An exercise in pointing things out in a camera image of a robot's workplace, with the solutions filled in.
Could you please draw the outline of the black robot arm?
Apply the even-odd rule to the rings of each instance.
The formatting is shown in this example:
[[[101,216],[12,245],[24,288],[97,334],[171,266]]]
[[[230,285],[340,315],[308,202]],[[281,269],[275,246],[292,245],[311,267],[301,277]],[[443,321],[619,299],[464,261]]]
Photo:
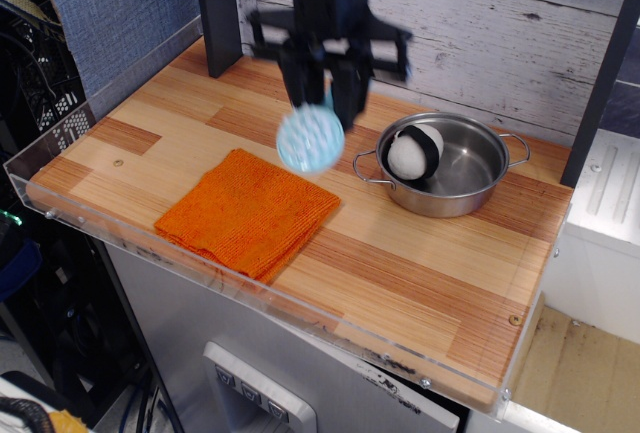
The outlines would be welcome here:
[[[289,10],[249,15],[255,56],[275,61],[295,107],[320,105],[331,73],[333,111],[344,130],[365,108],[377,71],[404,82],[412,34],[374,16],[368,0],[293,0]]]

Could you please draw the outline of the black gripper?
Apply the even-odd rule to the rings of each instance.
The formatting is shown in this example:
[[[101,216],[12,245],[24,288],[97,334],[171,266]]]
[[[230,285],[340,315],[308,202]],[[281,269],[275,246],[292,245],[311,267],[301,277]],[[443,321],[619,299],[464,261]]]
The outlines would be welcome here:
[[[330,64],[333,110],[349,131],[365,108],[372,73],[404,81],[412,34],[374,16],[368,0],[293,0],[291,9],[249,14],[256,56],[278,60],[291,104],[324,102]]]

